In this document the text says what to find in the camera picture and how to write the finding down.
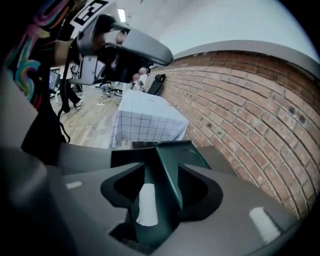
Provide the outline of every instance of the wooden floor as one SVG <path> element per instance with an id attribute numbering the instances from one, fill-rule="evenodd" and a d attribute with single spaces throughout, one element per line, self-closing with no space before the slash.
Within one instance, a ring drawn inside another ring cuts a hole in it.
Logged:
<path id="1" fill-rule="evenodd" d="M 77 93 L 83 97 L 81 109 L 75 109 L 69 101 L 70 112 L 62 113 L 60 121 L 65 131 L 71 137 L 70 144 L 94 148 L 108 148 L 114 114 L 121 102 L 121 97 L 107 97 L 100 88 L 83 86 L 83 92 Z M 61 97 L 58 104 L 55 98 L 50 100 L 52 108 L 58 114 L 61 108 Z"/>

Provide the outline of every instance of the sneaker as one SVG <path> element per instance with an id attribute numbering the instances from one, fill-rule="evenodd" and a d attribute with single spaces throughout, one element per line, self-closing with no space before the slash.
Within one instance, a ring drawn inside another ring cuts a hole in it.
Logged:
<path id="1" fill-rule="evenodd" d="M 107 95 L 108 97 L 111 97 L 110 92 L 108 92 L 108 91 L 104 91 L 104 90 L 103 90 L 102 92 L 103 92 L 103 94 L 104 94 L 104 95 Z"/>
<path id="2" fill-rule="evenodd" d="M 117 95 L 117 96 L 122 97 L 122 91 L 120 91 L 120 90 L 117 90 L 114 94 Z"/>
<path id="3" fill-rule="evenodd" d="M 79 110 L 81 109 L 81 106 L 84 104 L 84 101 L 80 99 L 76 104 L 74 104 L 74 107 Z"/>

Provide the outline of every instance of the table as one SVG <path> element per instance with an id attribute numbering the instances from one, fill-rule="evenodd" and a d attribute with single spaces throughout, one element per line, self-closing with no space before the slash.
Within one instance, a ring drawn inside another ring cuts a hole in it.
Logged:
<path id="1" fill-rule="evenodd" d="M 128 90 L 114 114 L 110 147 L 132 142 L 183 140 L 189 121 L 164 98 Z"/>

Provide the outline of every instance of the chair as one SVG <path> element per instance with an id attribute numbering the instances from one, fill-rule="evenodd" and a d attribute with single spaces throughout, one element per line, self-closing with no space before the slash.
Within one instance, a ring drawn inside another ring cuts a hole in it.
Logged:
<path id="1" fill-rule="evenodd" d="M 166 74 L 157 74 L 147 94 L 156 95 L 160 90 L 160 87 L 162 86 L 162 84 L 165 82 L 165 79 L 166 79 Z"/>

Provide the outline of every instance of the light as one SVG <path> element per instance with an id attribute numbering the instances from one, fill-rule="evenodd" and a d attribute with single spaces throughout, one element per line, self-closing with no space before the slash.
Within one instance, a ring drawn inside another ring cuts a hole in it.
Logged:
<path id="1" fill-rule="evenodd" d="M 121 22 L 126 22 L 126 12 L 125 9 L 118 9 L 119 17 Z"/>

